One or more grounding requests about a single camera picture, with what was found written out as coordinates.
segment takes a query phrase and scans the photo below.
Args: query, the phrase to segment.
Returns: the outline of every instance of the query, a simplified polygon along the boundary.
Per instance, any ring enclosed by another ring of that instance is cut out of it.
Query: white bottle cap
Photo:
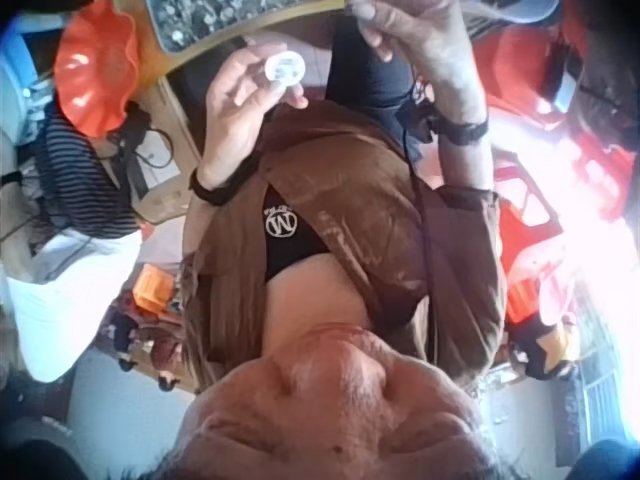
[[[267,58],[264,72],[269,81],[292,87],[304,77],[304,59],[299,53],[287,50]]]

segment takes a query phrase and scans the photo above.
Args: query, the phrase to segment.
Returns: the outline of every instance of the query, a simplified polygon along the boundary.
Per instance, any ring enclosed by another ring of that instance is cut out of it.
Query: brown jacket
[[[490,366],[503,328],[496,195],[447,186],[434,191],[420,181],[418,206],[401,152],[366,118],[329,102],[278,113],[264,129],[258,171],[218,208],[185,261],[188,356],[201,388],[260,356],[262,206],[269,185],[341,263],[374,331],[397,351],[423,360],[427,315],[414,312],[432,278],[436,364],[470,386]],[[430,276],[423,242],[430,245]]]

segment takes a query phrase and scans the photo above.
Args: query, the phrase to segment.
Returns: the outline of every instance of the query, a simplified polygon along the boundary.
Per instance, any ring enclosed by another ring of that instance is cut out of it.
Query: hand
[[[285,44],[243,48],[220,68],[207,92],[207,134],[197,172],[203,187],[223,184],[251,154],[264,115],[281,99],[294,108],[307,107],[301,85],[287,90],[264,76],[264,61],[286,49]]]
[[[471,42],[458,0],[348,0],[365,41],[383,61],[397,44],[434,88],[475,81]]]

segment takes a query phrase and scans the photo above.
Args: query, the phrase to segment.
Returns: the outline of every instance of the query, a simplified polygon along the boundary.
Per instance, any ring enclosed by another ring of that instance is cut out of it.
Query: orange bowl
[[[79,10],[62,34],[54,77],[60,108],[80,132],[101,137],[119,127],[138,81],[133,19],[111,0]]]

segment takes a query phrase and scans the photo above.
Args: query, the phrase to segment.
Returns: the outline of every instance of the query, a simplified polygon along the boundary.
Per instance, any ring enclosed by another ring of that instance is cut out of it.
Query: nose
[[[386,384],[382,365],[344,340],[321,340],[289,367],[292,394],[316,400],[378,401]]]

